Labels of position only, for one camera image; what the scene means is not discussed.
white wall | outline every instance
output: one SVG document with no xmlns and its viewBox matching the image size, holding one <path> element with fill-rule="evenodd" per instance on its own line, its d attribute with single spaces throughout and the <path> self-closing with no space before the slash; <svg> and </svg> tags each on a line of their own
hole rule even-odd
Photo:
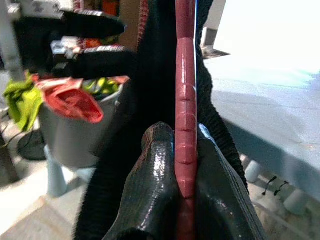
<svg viewBox="0 0 320 240">
<path fill-rule="evenodd" d="M 205 27 L 218 30 L 226 0 L 214 0 L 209 11 L 209 16 L 204 24 Z"/>
<path fill-rule="evenodd" d="M 214 49 L 230 54 L 320 55 L 320 0 L 226 0 Z"/>
</svg>

concrete floor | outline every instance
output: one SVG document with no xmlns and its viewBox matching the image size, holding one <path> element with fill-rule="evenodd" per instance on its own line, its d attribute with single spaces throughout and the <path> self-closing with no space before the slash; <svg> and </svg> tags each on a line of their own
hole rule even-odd
<svg viewBox="0 0 320 240">
<path fill-rule="evenodd" d="M 10 121 L 3 122 L 1 129 L 4 129 L 7 124 L 9 124 L 8 128 L 3 134 L 6 141 L 19 132 Z M 54 230 L 55 233 L 63 232 L 65 234 L 63 238 L 71 240 L 87 184 L 65 168 L 63 172 L 68 182 L 67 193 L 58 198 L 47 196 L 46 162 L 27 161 L 18 156 L 16 151 L 18 140 L 19 138 L 12 141 L 9 149 L 21 180 L 10 184 L 5 171 L 0 168 L 0 236 L 2 235 L 0 239 L 27 239 L 23 233 L 27 234 L 30 240 L 62 239 L 60 235 L 47 234 Z M 271 240 L 319 240 L 320 203 L 311 199 L 304 215 L 290 214 L 284 208 L 283 200 L 293 191 L 292 186 L 285 185 L 280 194 L 274 196 L 274 191 L 283 183 L 283 180 L 277 179 L 270 184 L 266 195 L 262 195 L 266 183 L 272 177 L 272 173 L 265 172 L 259 176 L 255 184 L 249 184 L 251 200 L 269 238 Z M 44 225 L 37 225 L 39 223 L 37 219 L 41 218 L 41 215 L 44 215 L 47 221 Z M 28 216 L 31 219 L 22 224 Z"/>
</svg>

red plastic rod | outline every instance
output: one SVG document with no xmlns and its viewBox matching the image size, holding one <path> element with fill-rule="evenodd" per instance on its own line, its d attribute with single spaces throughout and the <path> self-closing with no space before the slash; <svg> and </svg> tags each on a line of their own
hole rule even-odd
<svg viewBox="0 0 320 240">
<path fill-rule="evenodd" d="M 194 240 L 197 174 L 196 0 L 176 0 L 175 175 L 181 194 L 178 240 Z"/>
</svg>

yellow-green cloth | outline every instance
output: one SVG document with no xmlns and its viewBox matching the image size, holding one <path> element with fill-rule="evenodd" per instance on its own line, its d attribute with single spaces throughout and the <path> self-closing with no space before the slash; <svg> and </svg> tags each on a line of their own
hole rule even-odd
<svg viewBox="0 0 320 240">
<path fill-rule="evenodd" d="M 43 103 L 41 91 L 33 85 L 31 76 L 26 76 L 26 81 L 10 81 L 3 94 L 10 117 L 22 131 L 32 128 Z"/>
<path fill-rule="evenodd" d="M 111 78 L 102 77 L 99 80 L 84 82 L 82 89 L 91 95 L 113 94 L 118 91 L 118 83 Z"/>
</svg>

white table leg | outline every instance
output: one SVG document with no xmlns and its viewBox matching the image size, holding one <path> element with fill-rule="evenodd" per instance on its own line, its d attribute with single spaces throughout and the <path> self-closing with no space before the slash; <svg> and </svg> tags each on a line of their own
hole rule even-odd
<svg viewBox="0 0 320 240">
<path fill-rule="evenodd" d="M 48 191 L 47 193 L 57 198 L 65 194 L 67 191 L 67 183 L 65 180 L 62 167 L 52 157 L 48 145 L 44 147 L 44 154 L 46 156 L 47 169 L 48 169 Z"/>
<path fill-rule="evenodd" d="M 283 204 L 290 213 L 302 215 L 305 212 L 308 200 L 308 195 L 300 189 L 296 189 Z"/>
<path fill-rule="evenodd" d="M 245 169 L 245 178 L 249 183 L 257 181 L 258 176 L 262 172 L 262 166 L 256 161 L 251 160 L 248 167 Z"/>
</svg>

